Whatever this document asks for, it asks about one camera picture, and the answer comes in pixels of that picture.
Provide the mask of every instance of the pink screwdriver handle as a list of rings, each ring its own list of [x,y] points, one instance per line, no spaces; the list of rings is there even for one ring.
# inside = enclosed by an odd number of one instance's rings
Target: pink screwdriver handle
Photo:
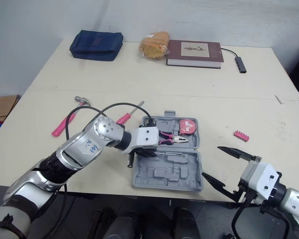
[[[131,114],[126,113],[124,116],[122,116],[116,123],[119,124],[125,124],[129,119],[131,118]]]
[[[73,113],[70,116],[69,123],[74,119],[74,117],[75,117],[75,113]],[[66,117],[64,118],[64,120],[62,120],[59,126],[51,133],[54,137],[58,137],[65,129],[65,122],[66,122]]]

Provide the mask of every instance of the white table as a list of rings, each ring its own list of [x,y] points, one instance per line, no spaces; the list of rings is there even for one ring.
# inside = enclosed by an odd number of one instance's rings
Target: white table
[[[196,118],[203,170],[223,181],[229,191],[237,189],[247,162],[217,146],[262,156],[283,173],[282,183],[299,190],[299,94],[270,48],[228,47],[246,65],[247,74],[239,74],[234,57],[227,52],[218,70],[170,67],[163,60],[139,59],[136,43],[125,43],[114,62],[74,59],[68,51],[70,44],[60,44],[0,129],[0,185],[10,185],[65,141],[64,133],[58,138],[50,133],[76,106],[74,96],[79,95],[99,109],[115,102],[145,100],[144,108],[153,116],[175,110],[178,117]],[[107,114],[116,120],[130,109],[116,107]],[[89,110],[80,111],[70,124],[70,134],[80,131],[93,115]],[[126,128],[137,127],[142,117],[136,111]],[[232,134],[237,129],[247,133],[250,141],[235,138]],[[206,181],[200,193],[135,188],[127,158],[106,148],[70,178],[68,190],[231,201]]]

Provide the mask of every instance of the pliers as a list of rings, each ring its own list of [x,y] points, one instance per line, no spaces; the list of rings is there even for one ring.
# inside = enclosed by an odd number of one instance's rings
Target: pliers
[[[175,136],[172,132],[159,131],[159,135],[165,138],[164,140],[158,142],[159,145],[172,145],[173,143],[187,143],[189,141],[183,136]]]

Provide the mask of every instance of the hammer head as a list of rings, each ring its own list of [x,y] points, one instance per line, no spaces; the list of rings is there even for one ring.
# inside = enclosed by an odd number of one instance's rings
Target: hammer head
[[[77,101],[77,102],[80,102],[80,105],[81,106],[91,106],[89,100],[87,98],[84,98],[84,97],[79,97],[79,96],[76,96],[74,97],[74,99]]]

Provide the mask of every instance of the pink object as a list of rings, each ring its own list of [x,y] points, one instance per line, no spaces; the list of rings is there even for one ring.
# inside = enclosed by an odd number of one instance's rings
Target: pink object
[[[247,142],[249,140],[249,136],[245,135],[244,133],[241,133],[240,131],[235,131],[234,132],[234,136],[236,136],[237,138]]]
[[[69,123],[74,119],[75,113],[73,113],[69,119]],[[66,122],[66,117],[62,122],[59,124],[59,126],[51,133],[54,137],[58,137],[62,131],[65,129],[65,122]]]
[[[131,114],[126,113],[124,116],[122,116],[116,123],[119,124],[125,124],[129,119],[131,118]]]
[[[179,134],[193,134],[196,131],[196,124],[191,119],[181,119],[179,121]]]

